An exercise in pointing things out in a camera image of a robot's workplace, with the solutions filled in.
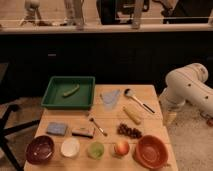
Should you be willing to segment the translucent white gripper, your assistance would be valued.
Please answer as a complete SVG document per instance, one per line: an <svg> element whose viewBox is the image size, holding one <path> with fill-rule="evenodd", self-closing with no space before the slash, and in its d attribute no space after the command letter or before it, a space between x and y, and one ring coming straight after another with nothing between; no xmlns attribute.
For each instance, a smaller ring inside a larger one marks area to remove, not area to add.
<svg viewBox="0 0 213 171"><path fill-rule="evenodd" d="M165 97L159 97L159 102L164 116L164 125L169 126L175 120L176 112L181 110L183 104L170 102Z"/></svg>

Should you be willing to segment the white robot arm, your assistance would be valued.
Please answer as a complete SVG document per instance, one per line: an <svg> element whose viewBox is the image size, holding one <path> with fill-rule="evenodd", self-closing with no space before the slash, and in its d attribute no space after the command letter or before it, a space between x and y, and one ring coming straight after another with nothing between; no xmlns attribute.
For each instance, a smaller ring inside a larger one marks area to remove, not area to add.
<svg viewBox="0 0 213 171"><path fill-rule="evenodd" d="M174 121L187 101L208 119L213 118L213 88L205 84L207 79L208 70L200 63L174 69L166 75L166 88L159 96L165 126Z"/></svg>

